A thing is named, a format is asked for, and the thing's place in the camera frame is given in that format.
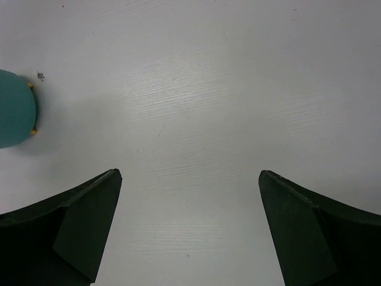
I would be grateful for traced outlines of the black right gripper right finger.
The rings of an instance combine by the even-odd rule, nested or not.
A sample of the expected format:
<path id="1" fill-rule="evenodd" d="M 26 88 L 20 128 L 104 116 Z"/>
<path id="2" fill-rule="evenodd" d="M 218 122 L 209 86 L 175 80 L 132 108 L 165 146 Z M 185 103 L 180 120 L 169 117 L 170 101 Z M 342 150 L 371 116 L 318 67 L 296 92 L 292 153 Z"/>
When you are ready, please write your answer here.
<path id="1" fill-rule="evenodd" d="M 263 170 L 260 195 L 285 285 L 380 285 L 380 216 Z"/>

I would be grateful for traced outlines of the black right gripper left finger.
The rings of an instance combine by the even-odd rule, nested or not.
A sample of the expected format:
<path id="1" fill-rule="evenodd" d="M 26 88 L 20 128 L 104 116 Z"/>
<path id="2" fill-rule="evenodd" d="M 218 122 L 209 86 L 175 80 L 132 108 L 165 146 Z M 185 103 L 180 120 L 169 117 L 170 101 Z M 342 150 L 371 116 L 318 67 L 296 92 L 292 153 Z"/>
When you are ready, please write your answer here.
<path id="1" fill-rule="evenodd" d="M 118 169 L 1 215 L 1 285 L 96 281 L 122 185 Z"/>

